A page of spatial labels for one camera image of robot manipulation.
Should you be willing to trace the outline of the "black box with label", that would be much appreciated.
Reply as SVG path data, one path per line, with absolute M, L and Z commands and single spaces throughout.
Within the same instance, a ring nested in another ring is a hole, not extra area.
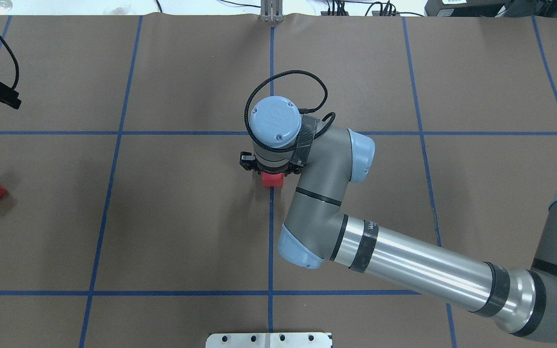
M 506 0 L 427 0 L 427 17 L 495 17 Z

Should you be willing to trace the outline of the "aluminium frame post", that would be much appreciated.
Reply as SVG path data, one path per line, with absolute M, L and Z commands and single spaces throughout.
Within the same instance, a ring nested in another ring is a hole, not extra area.
M 259 20 L 268 24 L 283 22 L 283 0 L 261 0 Z

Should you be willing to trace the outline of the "white pedestal column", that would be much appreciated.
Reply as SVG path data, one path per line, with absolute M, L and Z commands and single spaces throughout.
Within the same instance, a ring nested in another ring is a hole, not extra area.
M 331 333 L 218 333 L 211 334 L 206 348 L 333 348 Z

